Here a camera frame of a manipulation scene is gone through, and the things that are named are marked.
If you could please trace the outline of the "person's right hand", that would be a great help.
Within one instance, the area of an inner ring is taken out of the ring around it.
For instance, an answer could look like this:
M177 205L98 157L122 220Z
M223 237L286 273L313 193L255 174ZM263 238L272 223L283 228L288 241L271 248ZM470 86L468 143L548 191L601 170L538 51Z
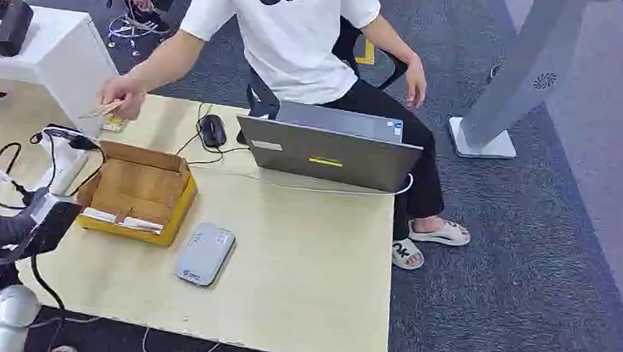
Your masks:
M143 81L129 76L118 76L107 81L101 91L100 104L108 105L120 100L112 111L114 116L125 120L136 120L147 96Z

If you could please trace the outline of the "person's left hand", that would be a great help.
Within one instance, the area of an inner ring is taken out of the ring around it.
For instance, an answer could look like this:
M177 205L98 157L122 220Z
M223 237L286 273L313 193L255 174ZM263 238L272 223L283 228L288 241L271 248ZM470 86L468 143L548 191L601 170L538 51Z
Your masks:
M414 109L419 108L426 100L426 75L420 57L413 53L407 63L406 104Z

